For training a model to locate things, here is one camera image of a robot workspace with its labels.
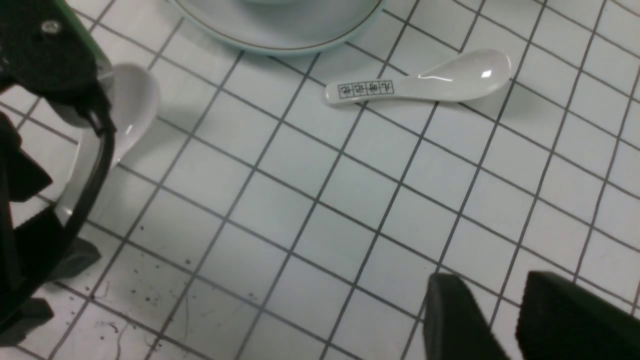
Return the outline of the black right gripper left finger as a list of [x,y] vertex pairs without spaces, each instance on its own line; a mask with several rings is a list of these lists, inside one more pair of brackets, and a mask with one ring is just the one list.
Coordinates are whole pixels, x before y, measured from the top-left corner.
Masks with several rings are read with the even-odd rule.
[[434,273],[423,324],[428,360],[507,360],[471,290],[456,275]]

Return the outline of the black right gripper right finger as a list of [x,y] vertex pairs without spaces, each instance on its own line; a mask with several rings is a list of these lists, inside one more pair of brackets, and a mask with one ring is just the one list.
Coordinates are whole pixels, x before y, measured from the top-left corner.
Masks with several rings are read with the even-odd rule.
[[528,273],[515,337],[524,360],[637,360],[639,320],[550,271]]

